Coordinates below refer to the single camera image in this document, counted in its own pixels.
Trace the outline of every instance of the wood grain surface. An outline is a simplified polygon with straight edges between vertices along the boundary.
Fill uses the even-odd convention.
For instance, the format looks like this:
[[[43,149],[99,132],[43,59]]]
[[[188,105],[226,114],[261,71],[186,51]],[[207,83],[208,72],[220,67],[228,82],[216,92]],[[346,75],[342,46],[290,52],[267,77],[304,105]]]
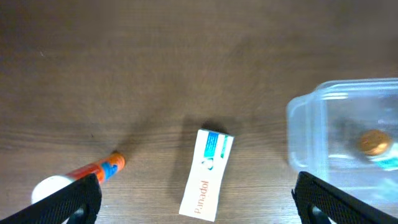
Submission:
[[[285,107],[397,74],[394,1],[0,2],[0,218],[44,178],[121,151],[97,223],[178,214],[198,128],[236,136],[218,223],[299,223]],[[386,208],[398,215],[393,208]]]

